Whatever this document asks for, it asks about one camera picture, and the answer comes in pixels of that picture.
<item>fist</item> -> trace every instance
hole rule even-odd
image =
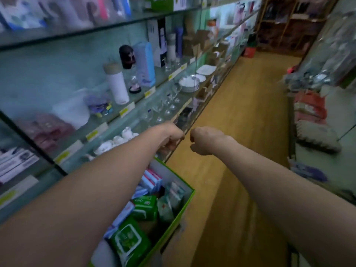
[[[214,154],[219,147],[218,141],[225,134],[213,127],[197,127],[190,132],[190,141],[193,143],[190,148],[193,152],[202,156]]]

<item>wooden floor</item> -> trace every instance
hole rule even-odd
[[[256,53],[240,58],[196,126],[214,126],[286,166],[287,97],[278,81],[299,58]],[[167,164],[193,188],[187,228],[168,266],[287,266],[282,234],[258,210],[238,179],[215,157],[200,157],[183,141]]]

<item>forearm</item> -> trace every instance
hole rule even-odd
[[[355,261],[356,208],[224,136],[215,150],[260,209],[307,258],[323,266]]]
[[[85,266],[167,137],[163,126],[148,129],[12,216],[0,227],[0,266]]]

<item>hand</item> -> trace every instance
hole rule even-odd
[[[208,156],[214,153],[218,148],[218,139],[224,137],[225,134],[213,127],[197,127],[190,132],[190,141],[193,142],[190,146],[193,152],[202,156]]]
[[[175,124],[168,121],[158,126],[164,130],[165,134],[165,139],[161,144],[159,152],[168,154],[170,151],[176,149],[177,143],[180,139],[185,138],[184,132],[180,130]]]

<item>stack of bowls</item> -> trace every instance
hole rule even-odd
[[[199,89],[200,80],[195,75],[190,75],[181,78],[179,84],[183,92],[193,93]]]

